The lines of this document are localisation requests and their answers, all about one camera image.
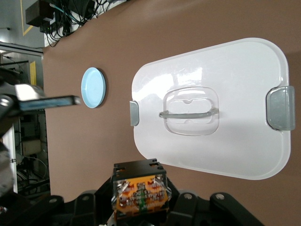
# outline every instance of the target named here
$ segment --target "screw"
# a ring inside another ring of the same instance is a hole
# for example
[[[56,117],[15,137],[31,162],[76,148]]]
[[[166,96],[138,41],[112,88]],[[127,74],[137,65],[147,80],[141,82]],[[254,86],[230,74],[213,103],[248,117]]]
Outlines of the screw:
[[[89,196],[87,196],[87,195],[82,198],[83,201],[87,201],[88,199],[89,199]]]
[[[0,105],[1,105],[1,106],[7,107],[8,104],[9,104],[9,101],[8,101],[8,100],[6,100],[6,99],[4,99],[4,98],[2,98],[2,99],[0,100]]]
[[[189,194],[189,193],[186,193],[186,194],[184,195],[184,198],[185,198],[185,199],[192,199],[192,195]]]
[[[49,203],[55,203],[57,201],[57,199],[50,199]]]
[[[219,200],[224,200],[225,196],[223,196],[222,194],[216,194],[215,197]]]

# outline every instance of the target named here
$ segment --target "brown tabletop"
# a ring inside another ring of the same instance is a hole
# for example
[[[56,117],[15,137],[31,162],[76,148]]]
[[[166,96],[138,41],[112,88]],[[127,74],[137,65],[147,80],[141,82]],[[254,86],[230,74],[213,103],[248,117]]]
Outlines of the brown tabletop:
[[[44,49],[48,96],[81,96],[83,73],[102,70],[104,103],[46,110],[51,193],[65,201],[98,189],[116,162],[144,159],[130,126],[131,84],[146,63],[248,37],[267,39],[285,53],[296,90],[292,153],[277,175],[259,181],[165,166],[177,186],[208,199],[234,196],[266,225],[301,225],[301,2],[297,0],[131,0],[93,19],[55,48]]]

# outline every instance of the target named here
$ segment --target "round blue dish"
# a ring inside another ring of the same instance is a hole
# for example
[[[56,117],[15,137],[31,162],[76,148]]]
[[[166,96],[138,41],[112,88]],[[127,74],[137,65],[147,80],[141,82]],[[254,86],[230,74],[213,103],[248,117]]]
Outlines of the round blue dish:
[[[90,108],[98,107],[105,96],[106,84],[103,74],[95,67],[90,67],[84,73],[81,81],[81,95]]]

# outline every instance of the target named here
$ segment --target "gray latch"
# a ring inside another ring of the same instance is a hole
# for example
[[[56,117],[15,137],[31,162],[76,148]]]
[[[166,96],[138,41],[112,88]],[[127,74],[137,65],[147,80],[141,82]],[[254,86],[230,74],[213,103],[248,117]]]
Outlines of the gray latch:
[[[131,126],[139,124],[139,105],[136,101],[130,101]]]
[[[293,86],[274,88],[268,93],[267,121],[274,129],[295,129],[295,89]]]

